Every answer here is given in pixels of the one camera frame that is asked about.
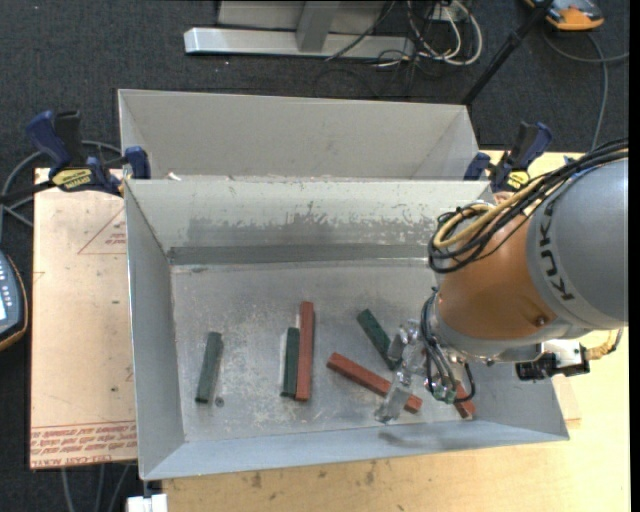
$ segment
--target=orange object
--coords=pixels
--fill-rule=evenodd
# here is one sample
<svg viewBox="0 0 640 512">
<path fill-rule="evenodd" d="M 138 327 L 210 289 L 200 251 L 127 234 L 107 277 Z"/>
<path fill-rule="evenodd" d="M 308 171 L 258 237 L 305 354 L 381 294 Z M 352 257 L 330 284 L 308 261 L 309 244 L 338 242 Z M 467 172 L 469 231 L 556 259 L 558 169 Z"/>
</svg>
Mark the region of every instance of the orange object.
<svg viewBox="0 0 640 512">
<path fill-rule="evenodd" d="M 513 219 L 480 258 L 445 275 L 437 301 L 449 327 L 474 338 L 512 340 L 536 334 L 556 318 L 529 275 L 528 227 L 528 219 Z"/>
<path fill-rule="evenodd" d="M 298 352 L 298 378 L 295 400 L 306 402 L 311 398 L 311 370 L 313 368 L 313 328 L 315 321 L 313 302 L 300 304 L 300 349 Z"/>
<path fill-rule="evenodd" d="M 456 384 L 456 398 L 464 398 L 465 396 L 467 396 L 467 392 L 464 390 L 464 387 L 462 387 L 462 384 L 458 382 Z M 476 406 L 473 405 L 473 402 L 471 400 L 454 403 L 453 405 L 457 409 L 462 419 L 471 418 L 476 412 Z"/>
<path fill-rule="evenodd" d="M 391 382 L 387 379 L 367 370 L 337 352 L 334 352 L 331 354 L 331 357 L 329 357 L 327 368 L 380 396 L 385 396 L 391 387 Z M 422 400 L 415 395 L 411 395 L 404 405 L 404 408 L 411 413 L 416 413 L 420 410 L 421 406 Z"/>
</svg>

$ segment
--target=wooden block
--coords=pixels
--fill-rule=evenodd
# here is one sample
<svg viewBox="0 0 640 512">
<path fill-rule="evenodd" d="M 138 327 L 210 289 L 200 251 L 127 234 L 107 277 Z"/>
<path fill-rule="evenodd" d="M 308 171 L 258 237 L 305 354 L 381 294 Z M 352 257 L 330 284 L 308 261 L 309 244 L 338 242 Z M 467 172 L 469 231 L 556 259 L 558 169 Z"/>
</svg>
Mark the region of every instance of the wooden block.
<svg viewBox="0 0 640 512">
<path fill-rule="evenodd" d="M 313 302 L 300 304 L 300 351 L 295 399 L 306 402 L 311 398 L 311 371 L 313 368 Z"/>
<path fill-rule="evenodd" d="M 382 356 L 382 359 L 384 359 L 389 370 L 393 370 L 397 366 L 397 363 L 389 359 L 389 356 L 387 355 L 389 345 L 391 345 L 391 340 L 387 333 L 384 332 L 382 326 L 378 323 L 378 320 L 376 320 L 376 317 L 373 316 L 373 313 L 371 313 L 370 310 L 365 309 L 356 317 L 356 319 L 371 343 L 373 343 L 373 346 Z"/>
<path fill-rule="evenodd" d="M 456 398 L 464 398 L 465 396 L 467 396 L 467 391 L 464 389 L 462 384 L 460 384 L 459 382 L 456 383 Z M 454 403 L 453 405 L 460 414 L 460 417 L 463 419 L 473 417 L 476 412 L 476 406 L 473 405 L 473 402 L 471 400 Z"/>
<path fill-rule="evenodd" d="M 284 379 L 280 396 L 296 396 L 298 383 L 298 357 L 300 353 L 300 330 L 289 327 L 284 357 Z"/>
<path fill-rule="evenodd" d="M 331 357 L 329 357 L 327 368 L 380 396 L 385 396 L 391 387 L 391 382 L 384 377 L 380 377 L 380 375 L 367 370 L 337 352 L 334 352 L 331 354 Z M 411 395 L 404 408 L 409 412 L 416 413 L 420 410 L 421 406 L 422 400 L 415 395 Z"/>
<path fill-rule="evenodd" d="M 202 370 L 198 382 L 198 392 L 196 402 L 201 404 L 209 403 L 211 394 L 216 387 L 220 360 L 222 359 L 222 336 L 217 332 L 210 332 L 207 337 L 207 346 L 202 360 Z"/>
</svg>

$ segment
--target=wooden board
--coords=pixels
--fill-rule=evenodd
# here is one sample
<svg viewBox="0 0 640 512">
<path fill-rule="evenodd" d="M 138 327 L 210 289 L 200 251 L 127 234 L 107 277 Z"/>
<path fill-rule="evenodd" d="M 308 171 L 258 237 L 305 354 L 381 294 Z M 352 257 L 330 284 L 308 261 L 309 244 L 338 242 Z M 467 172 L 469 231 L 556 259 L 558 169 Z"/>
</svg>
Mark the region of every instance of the wooden board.
<svg viewBox="0 0 640 512">
<path fill-rule="evenodd" d="M 34 221 L 29 466 L 135 459 L 123 201 L 47 190 Z"/>
</svg>

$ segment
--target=black carpet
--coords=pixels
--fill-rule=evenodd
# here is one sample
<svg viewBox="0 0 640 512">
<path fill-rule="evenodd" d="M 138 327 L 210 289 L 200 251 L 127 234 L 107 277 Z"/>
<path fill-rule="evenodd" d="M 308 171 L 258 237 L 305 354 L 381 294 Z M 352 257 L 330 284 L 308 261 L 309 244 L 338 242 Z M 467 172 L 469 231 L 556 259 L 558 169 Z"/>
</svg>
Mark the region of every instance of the black carpet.
<svg viewBox="0 0 640 512">
<path fill-rule="evenodd" d="M 558 33 L 538 23 L 480 91 L 469 109 L 481 148 L 509 146 L 521 121 L 546 124 L 554 136 L 551 151 L 585 152 L 628 136 L 629 60 L 610 62 L 605 75 L 602 64 L 569 59 L 547 42 L 583 60 L 598 59 L 599 52 L 607 58 L 628 52 L 630 0 L 598 4 L 606 17 L 600 28 Z M 0 180 L 4 183 L 11 169 L 34 152 L 24 130 L 43 110 L 80 110 L 85 139 L 119 145 L 120 88 L 461 103 L 509 35 L 531 15 L 522 0 L 476 0 L 473 7 L 484 36 L 481 58 L 455 69 L 427 63 L 411 74 L 348 59 L 185 55 L 183 33 L 212 25 L 215 2 L 3 0 Z M 397 2 L 378 33 L 405 32 L 405 3 Z M 13 187 L 27 186 L 28 180 L 24 173 Z M 31 218 L 28 204 L 20 211 Z M 5 215 L 0 247 L 30 289 L 30 228 Z M 66 510 L 60 472 L 28 469 L 29 353 L 28 335 L 0 352 L 0 512 Z M 101 510 L 124 469 L 105 468 Z M 93 510 L 99 472 L 97 467 L 68 472 L 76 510 Z M 120 495 L 141 492 L 131 468 Z"/>
</svg>

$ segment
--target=black device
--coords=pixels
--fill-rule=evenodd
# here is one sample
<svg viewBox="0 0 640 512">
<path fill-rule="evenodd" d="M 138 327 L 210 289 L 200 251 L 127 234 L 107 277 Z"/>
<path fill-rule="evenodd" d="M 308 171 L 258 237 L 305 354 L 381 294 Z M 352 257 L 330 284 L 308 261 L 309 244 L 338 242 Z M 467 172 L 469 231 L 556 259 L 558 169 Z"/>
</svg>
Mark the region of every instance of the black device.
<svg viewBox="0 0 640 512">
<path fill-rule="evenodd" d="M 27 330 L 26 291 L 13 261 L 0 250 L 0 351 Z"/>
</svg>

